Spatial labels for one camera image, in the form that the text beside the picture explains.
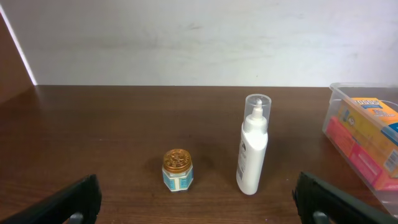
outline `white spray bottle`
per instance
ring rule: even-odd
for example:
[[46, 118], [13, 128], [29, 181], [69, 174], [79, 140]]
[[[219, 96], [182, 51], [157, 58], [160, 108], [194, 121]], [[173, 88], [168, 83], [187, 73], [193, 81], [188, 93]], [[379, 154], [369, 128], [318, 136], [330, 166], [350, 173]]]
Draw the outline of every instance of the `white spray bottle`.
[[271, 99], [262, 94], [246, 97], [236, 181], [247, 195], [257, 192], [268, 143]]

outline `hexagonal jar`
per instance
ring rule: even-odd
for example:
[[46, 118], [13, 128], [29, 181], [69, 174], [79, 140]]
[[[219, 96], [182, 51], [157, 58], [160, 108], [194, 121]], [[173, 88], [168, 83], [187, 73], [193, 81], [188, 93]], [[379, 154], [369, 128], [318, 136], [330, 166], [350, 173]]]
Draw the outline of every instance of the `hexagonal jar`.
[[163, 159], [163, 181], [172, 192], [188, 190], [193, 181], [191, 155], [183, 149], [166, 152]]

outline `gold lid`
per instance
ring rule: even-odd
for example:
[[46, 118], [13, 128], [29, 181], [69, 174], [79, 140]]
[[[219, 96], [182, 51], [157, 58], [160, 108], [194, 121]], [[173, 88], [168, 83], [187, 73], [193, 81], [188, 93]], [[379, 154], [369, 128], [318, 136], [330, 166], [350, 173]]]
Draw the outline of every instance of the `gold lid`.
[[191, 155], [183, 149], [172, 149], [163, 157], [163, 167], [170, 173], [179, 174], [189, 170], [192, 165]]

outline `white backdrop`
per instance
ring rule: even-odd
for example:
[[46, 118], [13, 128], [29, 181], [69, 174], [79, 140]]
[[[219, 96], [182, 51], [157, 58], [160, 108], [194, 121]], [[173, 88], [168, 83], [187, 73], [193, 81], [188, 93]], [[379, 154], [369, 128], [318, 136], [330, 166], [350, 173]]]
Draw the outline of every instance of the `white backdrop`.
[[396, 0], [0, 0], [38, 84], [398, 83]]

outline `transparent storage box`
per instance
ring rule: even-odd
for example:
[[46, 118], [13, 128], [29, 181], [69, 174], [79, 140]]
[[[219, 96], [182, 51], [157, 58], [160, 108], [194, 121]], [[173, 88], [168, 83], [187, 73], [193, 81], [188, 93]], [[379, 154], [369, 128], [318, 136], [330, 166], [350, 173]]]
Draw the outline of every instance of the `transparent storage box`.
[[322, 131], [398, 218], [398, 85], [334, 83]]

